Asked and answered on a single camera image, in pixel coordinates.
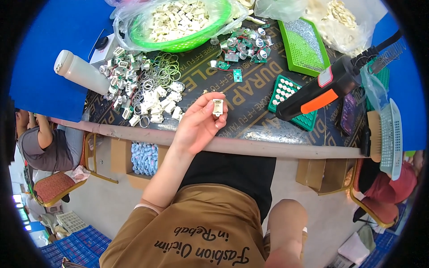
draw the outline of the white plastic bottle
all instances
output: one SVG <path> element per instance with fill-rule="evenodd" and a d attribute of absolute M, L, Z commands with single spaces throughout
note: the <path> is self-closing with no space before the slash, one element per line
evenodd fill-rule
<path fill-rule="evenodd" d="M 100 71 L 68 50 L 62 50 L 55 61 L 54 71 L 68 80 L 101 95 L 108 92 L 110 82 Z"/>

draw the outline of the white plastic crate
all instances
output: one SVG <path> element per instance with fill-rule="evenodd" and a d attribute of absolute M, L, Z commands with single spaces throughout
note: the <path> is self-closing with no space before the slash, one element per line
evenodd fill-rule
<path fill-rule="evenodd" d="M 64 229 L 71 233 L 80 231 L 89 225 L 79 218 L 73 211 L 57 215 L 57 220 Z"/>
<path fill-rule="evenodd" d="M 381 110 L 381 162 L 380 170 L 392 175 L 396 181 L 402 167 L 402 122 L 398 106 L 390 103 Z"/>

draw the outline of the smartphone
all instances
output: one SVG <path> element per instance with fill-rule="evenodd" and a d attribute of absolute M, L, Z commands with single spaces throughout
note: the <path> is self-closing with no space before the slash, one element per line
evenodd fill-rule
<path fill-rule="evenodd" d="M 349 136 L 351 136 L 353 132 L 353 127 L 356 119 L 355 113 L 356 100 L 350 92 L 349 94 L 344 96 L 343 112 L 341 114 L 341 128 Z"/>

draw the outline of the brown t-shirt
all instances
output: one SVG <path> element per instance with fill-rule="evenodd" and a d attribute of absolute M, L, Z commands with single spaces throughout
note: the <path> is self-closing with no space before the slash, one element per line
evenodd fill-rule
<path fill-rule="evenodd" d="M 136 207 L 100 265 L 263 267 L 266 258 L 255 200 L 223 185 L 194 184 L 181 189 L 160 214 Z"/>
<path fill-rule="evenodd" d="M 52 130 L 52 143 L 45 149 L 40 148 L 37 134 L 39 126 L 24 132 L 18 139 L 18 147 L 28 164 L 43 171 L 69 171 L 73 160 L 67 147 L 64 130 Z"/>

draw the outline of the red shirt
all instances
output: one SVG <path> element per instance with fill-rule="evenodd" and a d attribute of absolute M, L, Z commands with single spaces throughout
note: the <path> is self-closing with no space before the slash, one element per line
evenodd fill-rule
<path fill-rule="evenodd" d="M 397 204 L 407 199 L 417 184 L 417 177 L 413 166 L 408 162 L 402 162 L 401 174 L 396 181 L 380 172 L 371 188 L 365 196 L 379 202 Z"/>

